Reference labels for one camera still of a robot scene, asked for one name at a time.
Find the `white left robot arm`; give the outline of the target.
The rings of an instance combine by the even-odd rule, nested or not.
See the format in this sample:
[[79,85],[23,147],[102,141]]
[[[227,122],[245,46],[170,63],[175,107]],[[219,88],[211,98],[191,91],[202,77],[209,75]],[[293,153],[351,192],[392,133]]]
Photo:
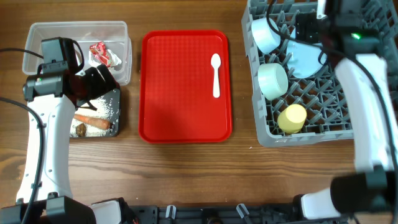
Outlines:
[[70,128],[76,109],[118,88],[108,68],[43,66],[29,76],[22,108],[29,112],[27,159],[16,204],[1,209],[1,223],[124,223],[129,209],[121,198],[91,206],[73,199],[68,175]]

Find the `light blue rice bowl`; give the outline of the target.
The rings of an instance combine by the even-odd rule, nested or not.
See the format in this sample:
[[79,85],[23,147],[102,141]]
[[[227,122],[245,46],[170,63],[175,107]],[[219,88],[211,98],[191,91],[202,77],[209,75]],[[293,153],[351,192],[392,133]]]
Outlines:
[[280,35],[270,28],[266,18],[252,22],[252,35],[259,50],[264,54],[271,53],[280,45]]

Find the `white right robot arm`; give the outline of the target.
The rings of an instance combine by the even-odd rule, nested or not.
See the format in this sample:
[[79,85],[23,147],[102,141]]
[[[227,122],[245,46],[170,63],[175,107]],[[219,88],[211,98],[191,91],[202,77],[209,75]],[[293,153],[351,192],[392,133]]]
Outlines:
[[363,24],[359,1],[319,1],[317,16],[297,22],[297,39],[317,34],[343,89],[354,134],[354,174],[301,195],[307,220],[363,212],[397,215],[397,121],[379,32]]

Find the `light blue plate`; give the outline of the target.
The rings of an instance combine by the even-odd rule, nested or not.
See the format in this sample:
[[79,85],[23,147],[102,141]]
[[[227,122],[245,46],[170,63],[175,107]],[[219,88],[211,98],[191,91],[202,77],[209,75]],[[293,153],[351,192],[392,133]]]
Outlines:
[[291,40],[286,48],[286,55],[289,54],[291,54],[291,57],[287,62],[287,68],[293,69],[292,75],[295,78],[308,78],[316,74],[327,60],[327,55],[318,47]]

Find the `yellow plastic cup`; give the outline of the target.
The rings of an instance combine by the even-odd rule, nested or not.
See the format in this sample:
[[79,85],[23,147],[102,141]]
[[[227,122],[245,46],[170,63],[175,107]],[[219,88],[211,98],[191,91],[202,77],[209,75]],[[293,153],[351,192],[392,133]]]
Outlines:
[[287,134],[298,133],[304,126],[307,110],[299,104],[288,106],[277,118],[278,127]]

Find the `white tissue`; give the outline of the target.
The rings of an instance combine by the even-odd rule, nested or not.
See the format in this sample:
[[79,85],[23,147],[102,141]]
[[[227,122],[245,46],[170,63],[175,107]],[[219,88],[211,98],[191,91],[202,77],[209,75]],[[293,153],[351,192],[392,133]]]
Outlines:
[[[111,73],[116,72],[116,68],[119,65],[122,65],[122,60],[115,54],[113,53],[110,49],[106,49],[106,55],[110,58],[110,66],[108,67],[108,70]],[[93,55],[93,53],[91,51],[89,51],[88,54],[88,63],[92,66],[92,67],[97,67],[99,65],[101,65],[101,62]]]

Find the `mint green bowl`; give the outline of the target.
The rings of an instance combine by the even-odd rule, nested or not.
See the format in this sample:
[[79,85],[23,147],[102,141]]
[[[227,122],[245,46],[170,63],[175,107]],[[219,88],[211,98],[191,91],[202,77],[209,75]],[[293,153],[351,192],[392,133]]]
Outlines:
[[289,85],[287,74],[283,66],[278,63],[260,65],[258,82],[262,94],[270,101],[286,94]]

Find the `white plastic spoon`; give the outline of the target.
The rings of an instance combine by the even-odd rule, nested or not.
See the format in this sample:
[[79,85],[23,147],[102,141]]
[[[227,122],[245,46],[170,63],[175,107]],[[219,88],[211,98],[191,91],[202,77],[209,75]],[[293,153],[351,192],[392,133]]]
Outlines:
[[211,66],[213,67],[213,97],[220,97],[220,80],[219,68],[221,66],[221,57],[218,54],[213,54],[211,57]]

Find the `carrot piece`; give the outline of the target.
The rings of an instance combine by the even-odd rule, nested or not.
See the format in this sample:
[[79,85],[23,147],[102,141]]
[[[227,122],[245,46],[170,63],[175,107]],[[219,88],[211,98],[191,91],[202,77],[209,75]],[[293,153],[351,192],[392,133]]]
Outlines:
[[94,126],[98,129],[107,130],[111,127],[111,123],[108,120],[101,118],[93,118],[88,116],[83,116],[80,114],[75,114],[74,118],[82,123]]

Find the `brown food scrap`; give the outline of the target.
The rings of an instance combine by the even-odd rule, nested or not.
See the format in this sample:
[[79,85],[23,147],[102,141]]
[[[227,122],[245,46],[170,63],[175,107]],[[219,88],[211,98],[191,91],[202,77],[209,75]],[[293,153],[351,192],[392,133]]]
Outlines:
[[84,123],[79,124],[75,127],[75,132],[78,137],[85,137],[86,136],[86,126]]

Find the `red snack wrapper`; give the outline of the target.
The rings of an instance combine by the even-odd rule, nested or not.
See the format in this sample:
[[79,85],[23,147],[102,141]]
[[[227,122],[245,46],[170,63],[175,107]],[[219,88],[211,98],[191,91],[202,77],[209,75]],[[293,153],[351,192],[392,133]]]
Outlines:
[[92,66],[98,66],[99,64],[103,64],[107,67],[110,67],[112,64],[112,58],[109,55],[106,45],[103,41],[97,42],[89,47],[89,63]]

